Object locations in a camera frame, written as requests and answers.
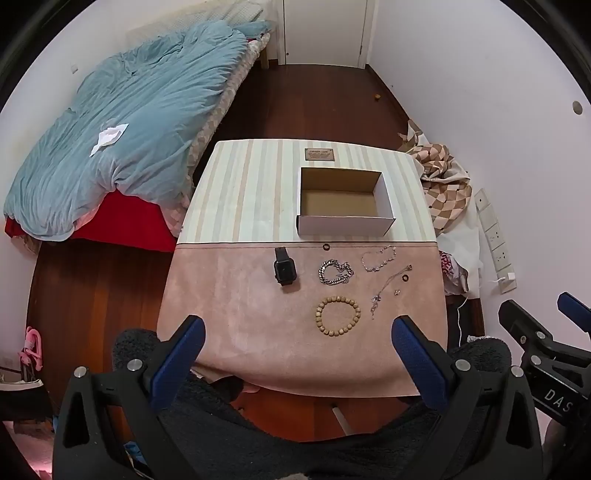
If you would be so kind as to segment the brown label patch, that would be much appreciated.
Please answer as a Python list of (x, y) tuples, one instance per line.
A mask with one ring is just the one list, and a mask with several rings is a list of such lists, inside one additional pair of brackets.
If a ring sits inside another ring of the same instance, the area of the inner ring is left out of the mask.
[(332, 148), (306, 148), (304, 149), (304, 159), (311, 161), (335, 161), (335, 150)]

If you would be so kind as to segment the red bed sheet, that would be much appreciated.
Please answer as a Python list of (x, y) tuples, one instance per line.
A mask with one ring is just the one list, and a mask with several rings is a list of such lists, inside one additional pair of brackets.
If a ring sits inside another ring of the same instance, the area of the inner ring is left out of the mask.
[(92, 217), (67, 237), (142, 250), (172, 253), (176, 238), (156, 204), (118, 190), (108, 193)]

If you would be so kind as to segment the pink item by wall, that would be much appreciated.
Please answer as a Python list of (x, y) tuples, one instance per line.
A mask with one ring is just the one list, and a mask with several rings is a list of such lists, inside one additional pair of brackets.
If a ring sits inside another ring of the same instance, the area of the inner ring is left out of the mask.
[(26, 382), (35, 381), (42, 369), (42, 340), (40, 333), (28, 326), (25, 330), (24, 346), (18, 354), (21, 376)]

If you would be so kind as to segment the teal duvet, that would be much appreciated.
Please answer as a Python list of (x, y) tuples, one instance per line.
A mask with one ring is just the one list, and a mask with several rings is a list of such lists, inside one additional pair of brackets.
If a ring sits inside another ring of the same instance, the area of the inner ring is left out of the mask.
[(101, 62), (16, 173), (5, 219), (60, 242), (119, 192), (155, 205), (177, 236), (193, 192), (191, 147), (272, 28), (201, 22)]

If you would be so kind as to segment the white wall socket strip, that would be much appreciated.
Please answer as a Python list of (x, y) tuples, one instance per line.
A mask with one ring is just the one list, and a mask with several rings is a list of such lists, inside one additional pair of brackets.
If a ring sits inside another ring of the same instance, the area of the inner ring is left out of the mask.
[[(514, 267), (510, 259), (507, 243), (504, 238), (496, 212), (483, 188), (477, 191), (475, 197), (481, 227), (483, 229), (493, 261), (497, 278), (505, 276), (508, 272), (514, 272)], [(499, 289), (501, 294), (507, 294), (517, 288), (517, 279), (508, 287)]]

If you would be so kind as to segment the white door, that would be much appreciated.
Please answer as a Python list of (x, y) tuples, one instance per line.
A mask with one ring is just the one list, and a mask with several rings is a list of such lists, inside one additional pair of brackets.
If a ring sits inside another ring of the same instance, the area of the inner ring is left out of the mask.
[(283, 1), (287, 65), (363, 68), (376, 2)]

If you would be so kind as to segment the checkered beige cloth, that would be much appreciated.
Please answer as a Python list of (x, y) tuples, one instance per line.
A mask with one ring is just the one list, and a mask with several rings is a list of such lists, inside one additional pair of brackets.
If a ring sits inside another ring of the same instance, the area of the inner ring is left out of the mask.
[(443, 144), (416, 145), (408, 154), (422, 167), (420, 179), (437, 235), (449, 230), (472, 198), (468, 173)]

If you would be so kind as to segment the white red printed bag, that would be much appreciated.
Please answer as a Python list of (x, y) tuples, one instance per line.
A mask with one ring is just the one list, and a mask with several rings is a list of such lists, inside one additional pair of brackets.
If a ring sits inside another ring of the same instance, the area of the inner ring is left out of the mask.
[(467, 296), (470, 291), (468, 272), (449, 253), (440, 251), (440, 261), (446, 295)]

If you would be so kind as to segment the white paper on duvet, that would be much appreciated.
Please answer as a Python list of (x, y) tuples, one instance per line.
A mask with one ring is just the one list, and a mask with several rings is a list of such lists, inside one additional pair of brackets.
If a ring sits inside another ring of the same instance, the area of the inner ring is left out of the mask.
[(101, 131), (98, 135), (97, 143), (91, 149), (90, 157), (94, 156), (100, 150), (115, 144), (122, 137), (127, 127), (128, 124), (125, 123)]

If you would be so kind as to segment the white cardboard box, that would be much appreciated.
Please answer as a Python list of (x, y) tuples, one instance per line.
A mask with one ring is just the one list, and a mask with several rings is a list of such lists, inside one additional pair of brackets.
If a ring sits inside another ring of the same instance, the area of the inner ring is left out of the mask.
[(297, 199), (301, 237), (382, 238), (396, 222), (379, 171), (303, 167)]

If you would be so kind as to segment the black smart watch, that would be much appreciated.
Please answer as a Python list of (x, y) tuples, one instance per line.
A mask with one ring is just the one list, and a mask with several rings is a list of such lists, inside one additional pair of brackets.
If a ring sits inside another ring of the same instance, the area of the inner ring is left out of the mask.
[(294, 259), (287, 253), (286, 247), (274, 249), (276, 260), (273, 262), (273, 271), (276, 281), (281, 287), (290, 286), (297, 280), (297, 268)]

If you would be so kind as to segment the brown cardboard pieces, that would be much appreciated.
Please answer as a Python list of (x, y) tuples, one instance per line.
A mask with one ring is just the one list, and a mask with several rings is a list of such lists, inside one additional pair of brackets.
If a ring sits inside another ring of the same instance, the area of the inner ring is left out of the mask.
[(399, 147), (399, 150), (402, 152), (408, 152), (415, 147), (422, 147), (429, 143), (424, 132), (412, 119), (408, 120), (407, 132), (400, 133), (399, 136), (402, 139), (402, 144)]

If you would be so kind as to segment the pink and striped table mat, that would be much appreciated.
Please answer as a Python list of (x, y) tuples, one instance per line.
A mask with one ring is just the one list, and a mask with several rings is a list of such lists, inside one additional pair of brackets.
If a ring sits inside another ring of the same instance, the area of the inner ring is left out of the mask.
[[(215, 145), (172, 257), (157, 335), (169, 338), (188, 315), (204, 320), (194, 368), (211, 380), (233, 375), (314, 397), (412, 396), (393, 321), (407, 315), (429, 339), (448, 339), (439, 249), (415, 161), (332, 143), (332, 167), (384, 175), (396, 222), (378, 239), (304, 239), (297, 192), (306, 148), (311, 141)], [(274, 277), (276, 247), (294, 259), (290, 286)]]

